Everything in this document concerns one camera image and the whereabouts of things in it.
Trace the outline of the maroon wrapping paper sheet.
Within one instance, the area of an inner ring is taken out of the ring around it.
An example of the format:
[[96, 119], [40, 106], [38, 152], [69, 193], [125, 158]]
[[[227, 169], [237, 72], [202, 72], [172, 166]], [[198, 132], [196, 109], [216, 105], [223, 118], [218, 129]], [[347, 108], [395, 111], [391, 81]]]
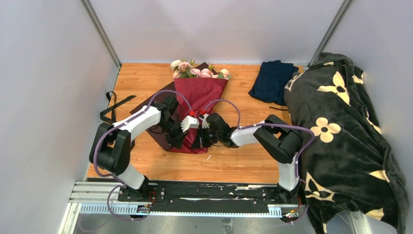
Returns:
[[[194, 68], [207, 68], [208, 64], [202, 63]], [[147, 99], [138, 107], [132, 110], [132, 114], [139, 112], [143, 106], [150, 105], [152, 102], [162, 102], [166, 97], [172, 96], [178, 100], [178, 108], [173, 118], [180, 123], [186, 116], [192, 116], [199, 120], [199, 114], [213, 113], [213, 107], [222, 97], [228, 84], [226, 79], [218, 78], [176, 78], [169, 85], [158, 91], [155, 95]], [[167, 152], [201, 154], [206, 153], [208, 148], [193, 149], [191, 146], [195, 140], [198, 129], [189, 129], [181, 149], [167, 145], [166, 138], [160, 133], [160, 128], [153, 126], [147, 130], [149, 135], [156, 143]]]

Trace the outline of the pink fake flower bunch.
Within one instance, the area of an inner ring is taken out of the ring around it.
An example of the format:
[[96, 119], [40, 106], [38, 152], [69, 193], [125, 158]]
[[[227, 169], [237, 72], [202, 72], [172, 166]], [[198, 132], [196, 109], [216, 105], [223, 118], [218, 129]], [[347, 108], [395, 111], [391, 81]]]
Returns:
[[174, 60], [170, 64], [170, 68], [173, 71], [172, 78], [218, 78], [229, 80], [231, 73], [227, 69], [221, 69], [218, 73], [213, 72], [213, 65], [208, 65], [207, 68], [199, 69], [194, 68], [194, 60]]

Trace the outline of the black printed ribbon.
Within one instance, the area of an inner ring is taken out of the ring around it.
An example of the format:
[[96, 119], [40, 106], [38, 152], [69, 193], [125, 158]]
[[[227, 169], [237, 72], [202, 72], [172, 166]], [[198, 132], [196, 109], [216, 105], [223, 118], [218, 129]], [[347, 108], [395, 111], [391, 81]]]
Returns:
[[116, 93], [114, 91], [108, 91], [106, 93], [106, 98], [108, 99], [108, 101], [111, 101], [111, 99], [113, 99], [113, 105], [100, 112], [99, 114], [100, 119], [103, 122], [107, 122], [110, 124], [117, 122], [115, 109], [125, 104], [126, 102], [134, 99], [135, 97], [136, 97], [135, 95], [130, 95], [126, 97], [125, 99], [118, 102]]

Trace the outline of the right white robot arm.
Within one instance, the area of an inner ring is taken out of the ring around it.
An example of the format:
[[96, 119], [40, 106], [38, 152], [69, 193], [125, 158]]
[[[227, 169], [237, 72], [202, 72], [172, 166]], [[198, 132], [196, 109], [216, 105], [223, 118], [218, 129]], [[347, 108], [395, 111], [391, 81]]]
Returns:
[[260, 144], [278, 163], [279, 180], [272, 196], [287, 204], [297, 198], [297, 157], [302, 138], [292, 126], [275, 115], [269, 115], [264, 121], [245, 127], [231, 127], [217, 113], [204, 114], [201, 121], [202, 125], [191, 146], [193, 149], [208, 148], [218, 142], [227, 148]]

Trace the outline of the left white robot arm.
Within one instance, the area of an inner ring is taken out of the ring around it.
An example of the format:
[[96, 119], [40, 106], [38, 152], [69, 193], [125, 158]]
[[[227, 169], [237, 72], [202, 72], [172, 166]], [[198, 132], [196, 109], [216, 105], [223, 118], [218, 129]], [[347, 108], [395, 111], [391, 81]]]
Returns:
[[131, 150], [135, 138], [156, 126], [166, 138], [167, 145], [181, 149], [187, 131], [173, 118], [178, 100], [168, 96], [162, 102], [152, 102], [115, 123], [99, 125], [91, 148], [89, 161], [96, 170], [104, 169], [123, 184], [124, 195], [137, 201], [144, 201], [151, 194], [148, 178], [131, 164]]

